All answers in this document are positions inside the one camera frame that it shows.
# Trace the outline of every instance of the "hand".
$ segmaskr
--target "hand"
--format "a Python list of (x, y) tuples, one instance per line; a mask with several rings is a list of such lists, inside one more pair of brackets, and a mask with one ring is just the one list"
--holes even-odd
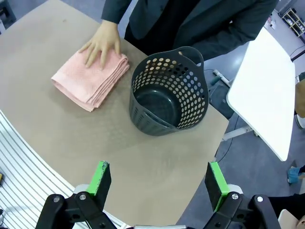
[(88, 49), (85, 65), (89, 68), (94, 62), (98, 52), (101, 51), (101, 67), (103, 68), (109, 49), (114, 47), (117, 54), (121, 53), (120, 43), (118, 24), (103, 20), (95, 35), (79, 50), (79, 53)]

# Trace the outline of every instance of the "dark gray basket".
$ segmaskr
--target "dark gray basket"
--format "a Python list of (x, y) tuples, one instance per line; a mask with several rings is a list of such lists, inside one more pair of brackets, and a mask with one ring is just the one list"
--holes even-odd
[[(196, 52), (201, 66), (179, 52)], [(129, 113), (142, 132), (161, 136), (195, 127), (209, 104), (203, 58), (192, 47), (148, 56), (132, 76)]]

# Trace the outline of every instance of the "blue object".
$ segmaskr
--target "blue object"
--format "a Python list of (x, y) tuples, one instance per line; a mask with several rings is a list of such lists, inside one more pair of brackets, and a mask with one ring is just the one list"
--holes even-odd
[(288, 182), (290, 184), (297, 183), (299, 181), (299, 175), (300, 175), (300, 167), (289, 169), (288, 170)]

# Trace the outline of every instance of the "screw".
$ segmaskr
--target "screw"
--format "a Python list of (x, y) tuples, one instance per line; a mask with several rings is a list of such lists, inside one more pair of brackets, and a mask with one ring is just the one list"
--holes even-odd
[(235, 193), (234, 193), (234, 194), (232, 194), (232, 196), (231, 196), (231, 197), (232, 197), (232, 199), (238, 199), (238, 195), (237, 195), (237, 194), (235, 194)]
[(262, 197), (257, 197), (258, 202), (262, 202), (264, 199)]
[(84, 199), (86, 199), (86, 196), (84, 194), (81, 194), (80, 195), (80, 200), (84, 200)]
[(53, 201), (54, 201), (55, 203), (57, 203), (59, 200), (60, 200), (59, 197), (55, 197), (55, 198), (53, 199)]

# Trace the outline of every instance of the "folded towel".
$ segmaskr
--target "folded towel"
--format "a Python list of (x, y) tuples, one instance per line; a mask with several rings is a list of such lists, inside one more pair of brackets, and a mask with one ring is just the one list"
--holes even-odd
[(129, 69), (128, 59), (114, 50), (107, 54), (104, 68), (100, 54), (90, 68), (85, 67), (88, 50), (75, 53), (51, 78), (62, 93), (87, 111), (98, 108), (120, 77)]

